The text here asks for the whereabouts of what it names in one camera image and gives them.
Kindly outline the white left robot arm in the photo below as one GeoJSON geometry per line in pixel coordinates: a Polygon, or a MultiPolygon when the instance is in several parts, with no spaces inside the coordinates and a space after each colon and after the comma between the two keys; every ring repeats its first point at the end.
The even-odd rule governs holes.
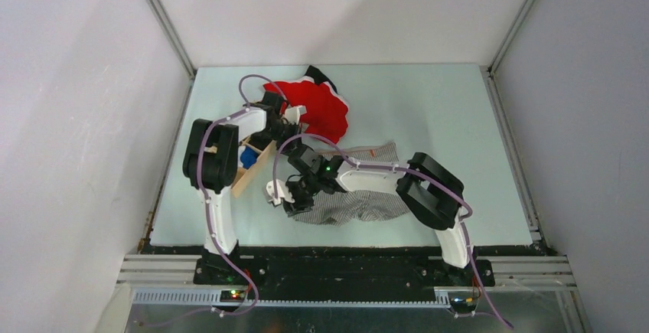
{"type": "Polygon", "coordinates": [[[242,274],[241,262],[228,256],[238,243],[230,200],[242,170],[240,146],[252,135],[280,145],[300,133],[300,121],[306,113],[305,106],[292,106],[280,94],[267,91],[261,101],[247,103],[235,113],[216,120],[196,119],[191,125],[182,171],[202,200],[206,218],[204,248],[223,255],[212,268],[223,284],[235,283],[242,274]]]}

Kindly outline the grey striped underwear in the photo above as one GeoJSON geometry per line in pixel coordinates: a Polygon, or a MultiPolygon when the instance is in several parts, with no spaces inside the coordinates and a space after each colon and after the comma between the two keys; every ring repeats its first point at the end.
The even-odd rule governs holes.
{"type": "MultiPolygon", "coordinates": [[[[379,146],[355,147],[346,149],[344,152],[361,161],[397,162],[399,160],[395,142],[387,142],[379,146]]],[[[314,202],[309,211],[296,214],[292,218],[306,224],[339,227],[352,220],[388,221],[409,213],[408,207],[398,195],[375,191],[335,194],[321,192],[315,196],[314,202]]]]}

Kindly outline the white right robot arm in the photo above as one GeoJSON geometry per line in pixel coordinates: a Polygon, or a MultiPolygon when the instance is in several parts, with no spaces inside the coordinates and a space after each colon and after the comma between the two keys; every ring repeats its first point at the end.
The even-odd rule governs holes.
{"type": "Polygon", "coordinates": [[[460,210],[463,183],[436,160],[417,152],[407,162],[367,162],[338,154],[325,158],[305,144],[279,149],[295,169],[294,180],[272,178],[266,185],[269,203],[288,215],[310,211],[317,194],[371,191],[397,196],[424,226],[434,230],[449,282],[463,286],[475,277],[473,249],[463,229],[460,210]]]}

